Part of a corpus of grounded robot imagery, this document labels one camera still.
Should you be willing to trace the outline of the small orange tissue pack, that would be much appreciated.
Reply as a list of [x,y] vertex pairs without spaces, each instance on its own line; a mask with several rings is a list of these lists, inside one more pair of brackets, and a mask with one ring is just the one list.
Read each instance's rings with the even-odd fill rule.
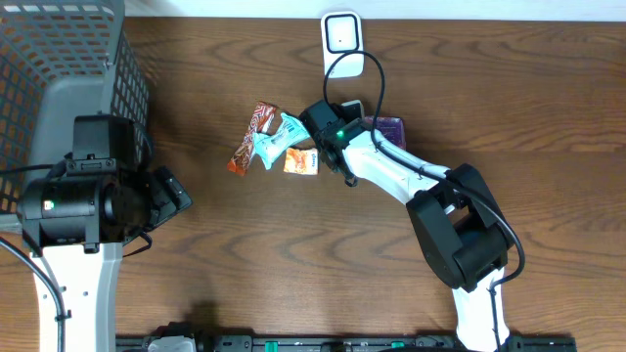
[[299,175],[317,175],[319,170],[318,151],[288,148],[283,171]]

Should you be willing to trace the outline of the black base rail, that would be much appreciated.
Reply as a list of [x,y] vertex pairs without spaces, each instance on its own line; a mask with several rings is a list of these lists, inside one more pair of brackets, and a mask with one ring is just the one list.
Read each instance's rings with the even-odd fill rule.
[[161,326],[152,333],[119,335],[116,352],[376,352],[376,351],[465,351],[467,347],[452,334],[401,336],[336,335],[279,336],[240,333],[216,334],[184,323]]

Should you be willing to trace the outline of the red Top chocolate bar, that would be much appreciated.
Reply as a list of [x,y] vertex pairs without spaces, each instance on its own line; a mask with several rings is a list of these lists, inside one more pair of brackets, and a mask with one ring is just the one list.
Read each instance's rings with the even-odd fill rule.
[[265,134],[275,117],[277,107],[265,102],[258,102],[253,111],[248,129],[240,146],[227,163],[227,170],[244,176],[249,169],[255,155],[253,137],[255,134]]

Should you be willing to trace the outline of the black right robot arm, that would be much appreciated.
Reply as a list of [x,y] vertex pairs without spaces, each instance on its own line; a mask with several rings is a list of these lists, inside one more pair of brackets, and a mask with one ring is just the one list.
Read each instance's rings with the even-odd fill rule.
[[367,180],[405,205],[429,268],[453,291],[456,334],[472,351],[501,351],[510,335],[501,286],[520,275],[506,274],[508,252],[525,254],[518,236],[493,199],[481,174],[424,161],[388,141],[362,105],[319,101],[299,120],[334,172],[348,186]]

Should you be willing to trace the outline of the dark grey plastic basket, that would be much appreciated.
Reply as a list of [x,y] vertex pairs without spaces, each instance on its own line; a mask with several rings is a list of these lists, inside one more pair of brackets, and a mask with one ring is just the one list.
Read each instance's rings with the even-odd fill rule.
[[148,85],[122,0],[1,3],[1,229],[19,233],[22,191],[72,149],[81,115],[148,122]]

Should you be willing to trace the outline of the teal green wipes pack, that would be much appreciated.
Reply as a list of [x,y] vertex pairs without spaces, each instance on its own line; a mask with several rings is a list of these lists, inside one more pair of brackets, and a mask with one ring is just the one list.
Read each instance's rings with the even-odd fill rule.
[[281,113],[282,122],[273,135],[253,133],[254,152],[260,157],[266,170],[291,146],[310,138],[302,122],[285,112]]

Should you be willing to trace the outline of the white barcode scanner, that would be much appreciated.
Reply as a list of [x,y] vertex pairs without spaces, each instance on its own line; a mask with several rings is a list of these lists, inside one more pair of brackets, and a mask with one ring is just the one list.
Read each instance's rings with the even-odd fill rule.
[[329,78],[359,76],[363,72],[364,57],[350,55],[331,68],[344,53],[364,49],[361,18],[352,11],[326,13],[321,18],[324,71]]

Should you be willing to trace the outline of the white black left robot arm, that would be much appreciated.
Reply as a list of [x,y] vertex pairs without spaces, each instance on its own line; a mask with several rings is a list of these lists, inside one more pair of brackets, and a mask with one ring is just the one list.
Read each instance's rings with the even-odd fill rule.
[[72,150],[30,181],[18,205],[33,272],[42,351],[113,351],[115,292],[126,244],[192,205],[169,169],[149,168],[139,122],[79,116]]

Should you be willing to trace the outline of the red purple sanitary pad pack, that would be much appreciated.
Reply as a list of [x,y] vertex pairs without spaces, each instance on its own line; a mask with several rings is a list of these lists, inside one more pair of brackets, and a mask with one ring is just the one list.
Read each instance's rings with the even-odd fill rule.
[[380,116],[377,118],[376,129],[387,141],[401,150],[406,150],[404,122],[400,117]]

